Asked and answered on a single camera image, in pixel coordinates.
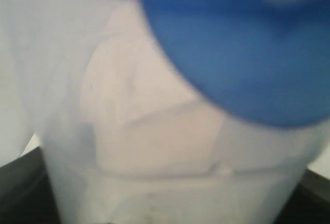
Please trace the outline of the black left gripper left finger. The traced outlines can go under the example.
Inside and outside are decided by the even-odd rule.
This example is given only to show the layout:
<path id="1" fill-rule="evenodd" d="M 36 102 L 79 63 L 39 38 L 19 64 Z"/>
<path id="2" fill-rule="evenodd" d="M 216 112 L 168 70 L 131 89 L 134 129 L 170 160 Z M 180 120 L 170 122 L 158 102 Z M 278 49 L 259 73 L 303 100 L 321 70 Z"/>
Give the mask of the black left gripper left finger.
<path id="1" fill-rule="evenodd" d="M 1 223 L 60 223 L 40 148 L 1 167 Z"/>

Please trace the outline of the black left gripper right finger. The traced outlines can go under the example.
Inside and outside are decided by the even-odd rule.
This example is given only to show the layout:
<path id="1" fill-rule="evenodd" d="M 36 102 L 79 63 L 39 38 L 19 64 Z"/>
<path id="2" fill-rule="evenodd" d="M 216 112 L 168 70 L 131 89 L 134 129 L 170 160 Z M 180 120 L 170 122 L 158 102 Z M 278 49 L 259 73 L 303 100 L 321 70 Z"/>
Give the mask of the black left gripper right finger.
<path id="1" fill-rule="evenodd" d="M 279 215 L 280 223 L 329 223 L 329 179 L 307 170 Z"/>

